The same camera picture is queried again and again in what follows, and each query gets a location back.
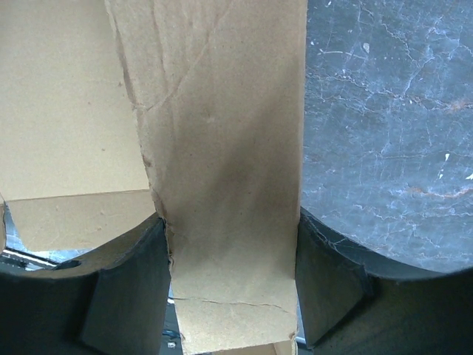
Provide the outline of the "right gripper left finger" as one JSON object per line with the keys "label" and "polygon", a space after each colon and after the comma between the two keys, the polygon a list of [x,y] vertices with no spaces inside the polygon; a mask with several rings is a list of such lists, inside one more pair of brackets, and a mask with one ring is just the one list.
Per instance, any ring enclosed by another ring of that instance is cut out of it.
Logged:
{"label": "right gripper left finger", "polygon": [[51,269],[1,272],[3,354],[158,354],[169,293],[163,221]]}

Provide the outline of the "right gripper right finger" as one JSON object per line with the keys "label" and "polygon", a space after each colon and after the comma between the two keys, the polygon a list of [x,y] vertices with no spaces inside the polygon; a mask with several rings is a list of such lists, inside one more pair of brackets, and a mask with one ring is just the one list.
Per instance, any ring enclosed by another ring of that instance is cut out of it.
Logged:
{"label": "right gripper right finger", "polygon": [[374,252],[300,215],[296,287],[314,354],[470,354],[472,270],[442,273]]}

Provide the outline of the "brown cardboard box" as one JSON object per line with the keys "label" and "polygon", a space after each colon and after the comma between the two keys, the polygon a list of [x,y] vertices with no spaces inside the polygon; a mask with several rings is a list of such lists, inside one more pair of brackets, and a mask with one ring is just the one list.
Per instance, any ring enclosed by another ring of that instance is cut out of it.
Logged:
{"label": "brown cardboard box", "polygon": [[183,353],[295,354],[306,14],[3,1],[1,222],[83,255],[157,215]]}

